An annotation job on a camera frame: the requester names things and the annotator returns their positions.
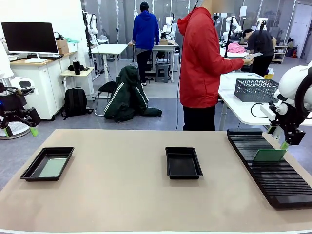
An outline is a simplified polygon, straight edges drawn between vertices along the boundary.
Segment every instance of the gray basket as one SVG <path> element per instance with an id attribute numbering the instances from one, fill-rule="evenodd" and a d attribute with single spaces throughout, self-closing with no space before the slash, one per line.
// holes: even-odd
<path id="1" fill-rule="evenodd" d="M 270 102 L 277 103 L 274 93 L 278 83 L 271 79 L 237 79 L 235 95 L 242 102 Z"/>

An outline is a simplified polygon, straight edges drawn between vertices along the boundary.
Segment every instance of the hair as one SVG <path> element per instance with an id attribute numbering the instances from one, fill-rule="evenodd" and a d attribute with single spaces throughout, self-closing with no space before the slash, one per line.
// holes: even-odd
<path id="1" fill-rule="evenodd" d="M 243 32 L 243 38 L 245 38 L 245 36 L 246 36 L 247 33 L 251 33 L 251 32 L 253 32 L 253 30 L 252 30 L 251 28 L 246 29 L 246 30 Z"/>
<path id="2" fill-rule="evenodd" d="M 148 3 L 145 1 L 142 2 L 140 8 L 141 8 L 141 12 L 148 11 L 148 8 L 149 8 Z"/>

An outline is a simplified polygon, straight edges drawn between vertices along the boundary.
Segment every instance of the green jacket with white stripes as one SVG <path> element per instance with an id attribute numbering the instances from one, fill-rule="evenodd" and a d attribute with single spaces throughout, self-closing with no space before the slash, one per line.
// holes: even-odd
<path id="1" fill-rule="evenodd" d="M 148 102 L 140 81 L 137 63 L 125 66 L 116 77 L 116 88 L 104 109 L 104 117 L 123 122 L 133 119 L 134 115 L 161 116 L 161 110 L 149 108 Z"/>

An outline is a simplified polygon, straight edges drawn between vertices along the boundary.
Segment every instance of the black backpack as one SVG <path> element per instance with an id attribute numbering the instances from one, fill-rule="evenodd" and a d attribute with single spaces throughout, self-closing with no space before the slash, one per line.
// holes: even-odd
<path id="1" fill-rule="evenodd" d="M 87 96 L 81 87 L 66 90 L 65 105 L 61 112 L 64 120 L 72 116 L 92 114 L 92 112 L 93 109 L 87 107 Z"/>

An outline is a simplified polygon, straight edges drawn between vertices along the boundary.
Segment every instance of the white cabinet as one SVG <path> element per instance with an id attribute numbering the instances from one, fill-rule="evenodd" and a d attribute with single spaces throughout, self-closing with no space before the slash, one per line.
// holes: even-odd
<path id="1" fill-rule="evenodd" d="M 63 107 L 65 90 L 60 74 L 70 65 L 69 57 L 47 63 L 44 66 L 14 65 L 14 75 L 34 81 L 38 94 L 26 96 L 26 108 L 35 107 L 41 119 L 51 120 Z"/>

